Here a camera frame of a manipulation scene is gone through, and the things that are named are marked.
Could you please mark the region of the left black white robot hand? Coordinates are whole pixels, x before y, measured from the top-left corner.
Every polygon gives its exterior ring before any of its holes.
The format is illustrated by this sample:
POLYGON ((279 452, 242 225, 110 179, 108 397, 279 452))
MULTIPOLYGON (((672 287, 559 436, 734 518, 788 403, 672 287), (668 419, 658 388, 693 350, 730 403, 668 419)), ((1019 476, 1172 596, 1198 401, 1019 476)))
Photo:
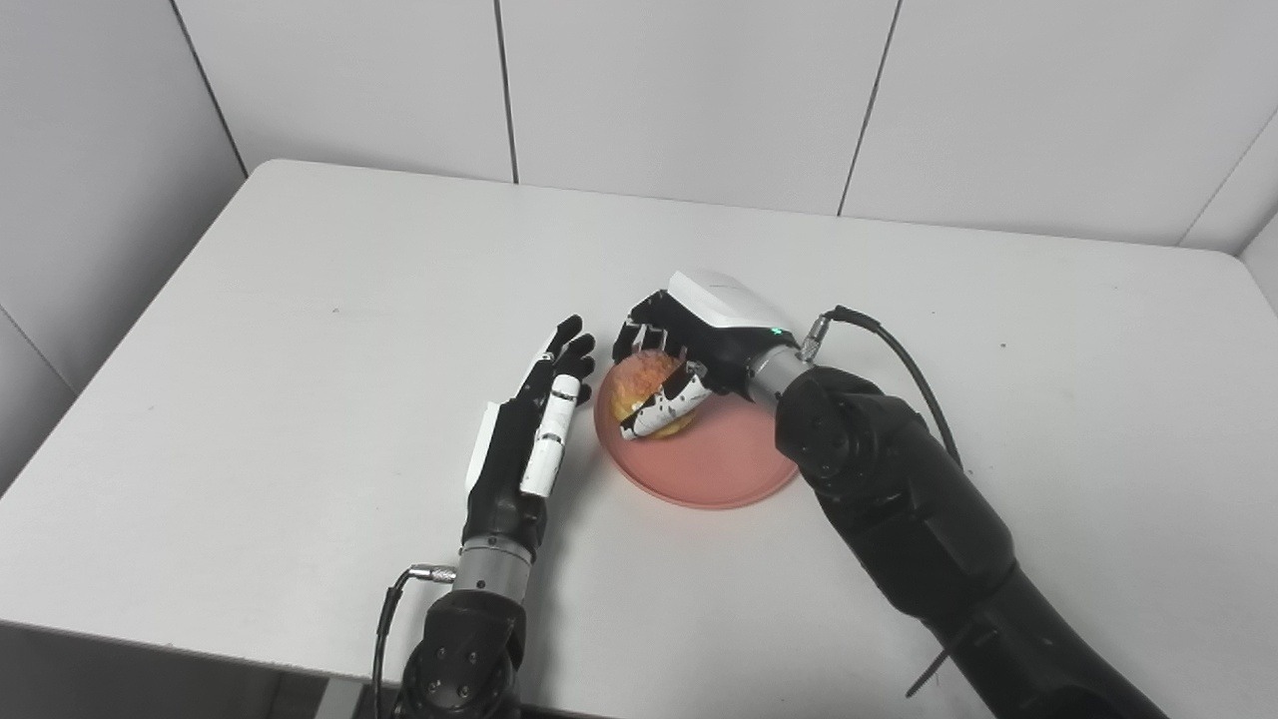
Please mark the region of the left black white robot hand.
POLYGON ((463 541, 498 536, 537 554, 569 428, 592 397, 594 347, 580 315, 569 315, 530 363, 516 395, 484 409, 466 469, 463 541))

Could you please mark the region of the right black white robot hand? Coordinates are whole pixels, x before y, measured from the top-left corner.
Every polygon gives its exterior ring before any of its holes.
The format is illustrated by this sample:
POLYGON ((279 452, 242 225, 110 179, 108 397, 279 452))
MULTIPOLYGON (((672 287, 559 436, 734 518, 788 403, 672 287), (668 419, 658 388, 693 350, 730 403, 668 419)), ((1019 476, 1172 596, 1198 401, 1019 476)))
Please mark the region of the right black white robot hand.
POLYGON ((714 272, 677 272, 665 290, 634 307, 612 358, 622 361, 642 351, 659 351, 676 367, 620 420, 625 441, 657 435, 709 395, 737 395, 774 410, 789 386, 812 369, 780 310, 714 272))

